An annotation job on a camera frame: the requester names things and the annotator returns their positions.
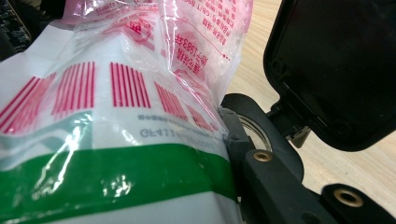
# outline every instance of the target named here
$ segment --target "wood grain surface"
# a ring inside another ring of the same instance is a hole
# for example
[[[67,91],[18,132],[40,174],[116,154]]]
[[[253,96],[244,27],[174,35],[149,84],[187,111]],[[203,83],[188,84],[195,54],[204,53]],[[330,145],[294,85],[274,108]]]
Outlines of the wood grain surface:
[[[228,93],[252,97],[265,112],[279,96],[265,78],[262,55],[273,27],[280,0],[256,0],[242,52],[242,61]],[[304,162],[303,184],[315,192],[331,183],[359,189],[396,217],[396,132],[360,152],[331,148],[311,133],[297,149]]]

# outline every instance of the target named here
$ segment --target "white plastic bag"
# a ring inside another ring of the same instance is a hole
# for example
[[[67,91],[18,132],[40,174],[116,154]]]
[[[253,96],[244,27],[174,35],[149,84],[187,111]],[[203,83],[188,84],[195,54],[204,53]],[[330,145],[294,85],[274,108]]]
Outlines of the white plastic bag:
[[[0,63],[0,221],[240,223],[216,111],[250,14],[66,1]]]

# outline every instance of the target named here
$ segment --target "gold rivet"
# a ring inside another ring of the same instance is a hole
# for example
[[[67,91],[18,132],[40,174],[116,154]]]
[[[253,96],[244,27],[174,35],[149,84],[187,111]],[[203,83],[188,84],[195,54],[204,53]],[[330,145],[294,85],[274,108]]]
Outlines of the gold rivet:
[[[258,161],[270,161],[272,159],[272,154],[271,152],[261,151],[254,153],[253,157]]]
[[[334,191],[335,198],[343,204],[351,207],[362,207],[363,199],[361,196],[348,189],[336,189]]]

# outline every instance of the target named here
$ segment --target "red barcode pattern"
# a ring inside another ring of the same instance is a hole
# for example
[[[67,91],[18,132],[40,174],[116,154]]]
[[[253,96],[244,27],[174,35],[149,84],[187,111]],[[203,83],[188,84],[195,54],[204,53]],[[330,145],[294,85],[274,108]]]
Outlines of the red barcode pattern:
[[[56,119],[94,107],[95,63],[78,63],[64,71],[51,115]]]
[[[115,107],[151,108],[141,72],[122,63],[111,63],[111,88]]]
[[[207,129],[209,131],[213,131],[212,127],[206,122],[206,120],[204,119],[204,117],[202,117],[202,115],[200,113],[198,113],[198,111],[194,110],[191,106],[187,105],[187,108],[190,110],[190,113],[192,114],[192,118],[195,122],[195,124],[198,127]]]
[[[39,107],[55,78],[32,77],[18,94],[0,112],[0,133],[26,133],[35,125]]]
[[[166,113],[174,115],[180,119],[187,120],[186,112],[184,111],[177,97],[157,83],[155,83],[155,87],[157,88],[157,92],[160,95],[161,103],[163,104],[163,110]]]

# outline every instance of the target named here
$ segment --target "black plastic cover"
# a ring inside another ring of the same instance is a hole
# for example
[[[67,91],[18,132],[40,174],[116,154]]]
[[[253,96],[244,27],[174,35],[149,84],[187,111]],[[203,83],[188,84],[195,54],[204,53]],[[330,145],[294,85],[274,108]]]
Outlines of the black plastic cover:
[[[284,0],[264,70],[325,143],[369,147],[396,129],[396,1]]]

